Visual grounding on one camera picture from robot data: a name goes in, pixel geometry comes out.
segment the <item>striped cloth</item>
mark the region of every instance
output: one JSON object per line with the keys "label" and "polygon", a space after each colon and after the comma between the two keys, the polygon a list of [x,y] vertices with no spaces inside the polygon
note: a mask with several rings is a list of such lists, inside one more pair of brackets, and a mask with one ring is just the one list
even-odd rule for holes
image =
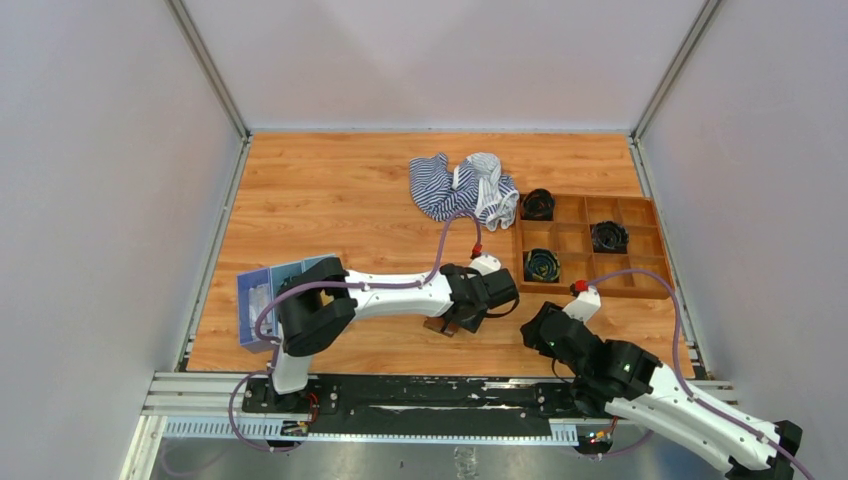
{"label": "striped cloth", "polygon": [[444,222],[459,210],[473,210],[490,231],[515,221],[518,190],[509,175],[501,173],[500,160],[491,153],[475,153],[453,171],[448,157],[439,153],[409,162],[409,191],[424,214]]}

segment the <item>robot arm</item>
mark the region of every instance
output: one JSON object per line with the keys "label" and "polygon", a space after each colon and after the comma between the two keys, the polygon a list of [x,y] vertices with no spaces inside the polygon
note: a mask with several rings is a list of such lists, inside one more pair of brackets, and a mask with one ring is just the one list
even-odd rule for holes
{"label": "robot arm", "polygon": [[440,330],[464,328],[477,332],[490,309],[518,301],[518,290],[497,258],[483,254],[468,267],[443,265],[418,287],[384,286],[423,282],[429,272],[372,275],[342,268],[338,258],[324,259],[284,284],[277,294],[320,281],[341,281],[351,288],[308,290],[277,306],[283,341],[272,374],[278,394],[296,392],[307,383],[312,356],[325,350],[351,323],[384,315],[423,315],[443,320]]}
{"label": "robot arm", "polygon": [[601,340],[584,324],[600,307],[594,287],[581,292],[565,309],[545,303],[521,327],[524,345],[566,364],[575,378],[571,393],[583,413],[629,418],[663,435],[709,462],[730,479],[791,479],[789,460],[771,440],[795,455],[801,429],[747,415],[695,386],[695,397],[764,432],[755,435],[691,400],[674,371],[656,356],[620,340]]}

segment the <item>red connector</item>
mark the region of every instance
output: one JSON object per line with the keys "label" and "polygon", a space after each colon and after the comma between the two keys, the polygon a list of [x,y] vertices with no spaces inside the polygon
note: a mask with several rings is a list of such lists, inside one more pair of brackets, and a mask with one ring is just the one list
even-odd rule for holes
{"label": "red connector", "polygon": [[576,282],[571,284],[571,295],[577,296],[580,295],[581,292],[589,291],[589,282],[586,280],[577,280]]}

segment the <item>gray wall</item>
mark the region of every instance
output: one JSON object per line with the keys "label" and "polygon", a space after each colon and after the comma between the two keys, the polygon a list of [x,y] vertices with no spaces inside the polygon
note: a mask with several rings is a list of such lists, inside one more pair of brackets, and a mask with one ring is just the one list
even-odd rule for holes
{"label": "gray wall", "polygon": [[253,128],[633,127],[703,0],[188,0]]}
{"label": "gray wall", "polygon": [[848,4],[726,3],[645,140],[655,193],[713,370],[845,478]]}
{"label": "gray wall", "polygon": [[116,478],[237,139],[162,1],[0,5],[0,477]]}

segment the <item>wooden floor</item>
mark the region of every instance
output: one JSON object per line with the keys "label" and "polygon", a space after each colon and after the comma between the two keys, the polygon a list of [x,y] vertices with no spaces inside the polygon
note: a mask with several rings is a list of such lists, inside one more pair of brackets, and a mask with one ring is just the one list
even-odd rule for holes
{"label": "wooden floor", "polygon": [[[264,368],[270,353],[238,345],[236,274],[303,257],[335,253],[369,273],[423,272],[432,266],[442,224],[427,218],[409,195],[408,162],[445,152],[450,167],[474,152],[492,152],[522,192],[639,196],[622,135],[562,134],[259,134],[253,140],[227,228],[188,369]],[[484,250],[510,270],[512,230],[484,229]],[[465,264],[474,228],[451,229],[443,263]],[[358,322],[315,357],[314,372],[551,376],[550,360],[521,344],[519,326],[545,300],[522,294],[520,307],[488,319],[477,334],[446,338],[422,327],[422,317]],[[670,300],[605,298],[589,323],[606,338],[629,340],[671,360]],[[684,371],[692,375],[686,348]],[[568,369],[558,367],[560,374]]]}

